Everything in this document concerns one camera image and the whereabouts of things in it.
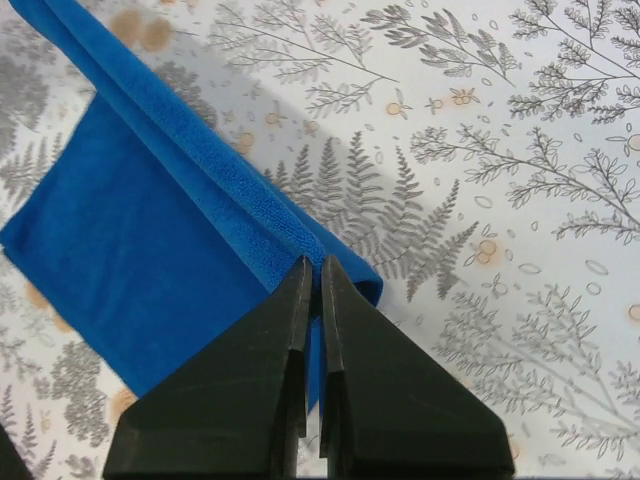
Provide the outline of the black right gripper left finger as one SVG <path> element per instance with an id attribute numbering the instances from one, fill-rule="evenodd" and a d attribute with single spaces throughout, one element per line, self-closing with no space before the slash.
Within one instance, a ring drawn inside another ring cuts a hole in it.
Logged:
<path id="1" fill-rule="evenodd" d="M 301 257 L 268 298 L 121 415 L 104 478 L 294 478 L 311 297 Z"/>

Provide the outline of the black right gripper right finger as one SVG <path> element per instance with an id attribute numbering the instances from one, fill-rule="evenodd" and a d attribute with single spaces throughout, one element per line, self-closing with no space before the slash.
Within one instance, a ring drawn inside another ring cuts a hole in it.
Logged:
<path id="1" fill-rule="evenodd" d="M 334 256 L 321 292 L 328 477 L 513 477 L 502 420 L 371 305 Z"/>

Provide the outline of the blue towel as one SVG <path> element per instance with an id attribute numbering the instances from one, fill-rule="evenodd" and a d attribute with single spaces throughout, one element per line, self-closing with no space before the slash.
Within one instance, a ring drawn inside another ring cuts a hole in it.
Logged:
<path id="1" fill-rule="evenodd" d="M 258 306 L 305 256 L 368 263 L 229 146 L 75 1 L 17 1 L 96 93 L 1 231 L 5 255 L 136 395 Z"/>

